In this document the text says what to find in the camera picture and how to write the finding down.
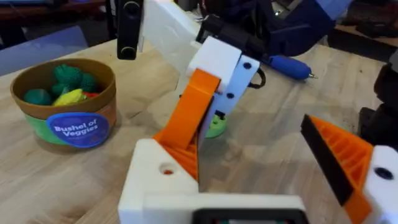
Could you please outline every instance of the screw hole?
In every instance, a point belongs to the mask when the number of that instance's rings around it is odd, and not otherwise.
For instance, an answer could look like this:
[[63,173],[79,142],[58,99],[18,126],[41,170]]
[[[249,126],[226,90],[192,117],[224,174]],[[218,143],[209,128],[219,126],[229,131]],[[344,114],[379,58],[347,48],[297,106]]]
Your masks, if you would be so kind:
[[164,170],[163,174],[164,175],[172,175],[172,174],[174,174],[174,172],[172,170]]
[[243,67],[244,67],[245,69],[250,69],[250,68],[251,68],[251,64],[250,64],[249,62],[244,62],[244,63],[243,63]]
[[177,171],[177,167],[174,164],[164,163],[160,165],[159,171],[163,175],[173,175]]
[[228,99],[232,99],[232,98],[235,97],[235,95],[234,95],[233,93],[227,93],[227,94],[226,94],[226,97],[227,97]]
[[394,175],[392,175],[392,172],[387,170],[386,168],[383,167],[377,167],[374,169],[374,172],[380,177],[385,180],[393,180]]

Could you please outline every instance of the yellow toy vegetable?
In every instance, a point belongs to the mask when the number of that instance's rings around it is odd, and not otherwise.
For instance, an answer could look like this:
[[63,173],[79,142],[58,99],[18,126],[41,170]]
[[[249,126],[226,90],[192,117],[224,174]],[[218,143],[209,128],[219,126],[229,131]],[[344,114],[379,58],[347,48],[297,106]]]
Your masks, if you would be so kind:
[[60,95],[57,100],[53,103],[53,106],[63,106],[63,105],[69,105],[72,103],[78,103],[80,101],[83,101],[87,98],[86,95],[83,94],[82,89],[77,89],[70,91],[69,93]]

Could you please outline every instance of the screw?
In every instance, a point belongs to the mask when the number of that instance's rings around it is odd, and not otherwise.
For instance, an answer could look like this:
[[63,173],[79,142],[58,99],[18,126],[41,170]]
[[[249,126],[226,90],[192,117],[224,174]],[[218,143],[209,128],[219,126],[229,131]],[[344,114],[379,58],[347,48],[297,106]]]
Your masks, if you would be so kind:
[[377,167],[374,169],[374,172],[381,178],[385,180],[392,180],[394,179],[394,175],[392,175],[391,171],[387,170],[383,167]]
[[244,62],[244,63],[243,63],[243,67],[244,67],[245,69],[250,69],[250,68],[251,68],[251,64],[250,64],[249,62]]
[[227,97],[228,99],[232,99],[232,98],[234,98],[235,96],[234,96],[233,93],[227,93],[227,94],[226,94],[226,97]]

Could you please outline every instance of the green toy vegetable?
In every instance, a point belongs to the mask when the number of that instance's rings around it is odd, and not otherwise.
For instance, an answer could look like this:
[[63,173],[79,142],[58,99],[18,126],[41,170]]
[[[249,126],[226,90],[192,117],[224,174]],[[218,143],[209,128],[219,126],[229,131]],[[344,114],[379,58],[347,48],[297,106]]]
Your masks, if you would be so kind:
[[83,72],[79,68],[71,67],[68,65],[60,65],[54,69],[55,78],[59,83],[66,84],[72,89],[80,86]]
[[50,94],[43,89],[29,90],[24,95],[24,101],[35,105],[51,105],[52,100]]
[[67,84],[64,83],[57,83],[54,86],[51,87],[51,92],[55,96],[60,96],[62,94],[68,93],[72,91],[72,87],[68,86]]
[[94,76],[89,73],[83,73],[83,77],[81,79],[81,83],[79,88],[83,90],[83,92],[94,93],[97,91],[97,82]]

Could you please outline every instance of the black cable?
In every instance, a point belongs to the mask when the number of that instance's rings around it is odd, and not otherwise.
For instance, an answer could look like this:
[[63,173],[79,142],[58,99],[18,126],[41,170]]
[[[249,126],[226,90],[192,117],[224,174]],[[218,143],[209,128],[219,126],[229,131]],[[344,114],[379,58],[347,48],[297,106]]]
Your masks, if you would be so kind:
[[257,69],[257,74],[259,74],[259,76],[261,78],[261,83],[260,84],[255,84],[255,83],[250,82],[249,85],[248,85],[249,88],[253,88],[253,89],[258,90],[261,87],[266,85],[267,78],[266,78],[266,74],[264,73],[264,71],[261,70],[261,68],[259,68],[259,69]]

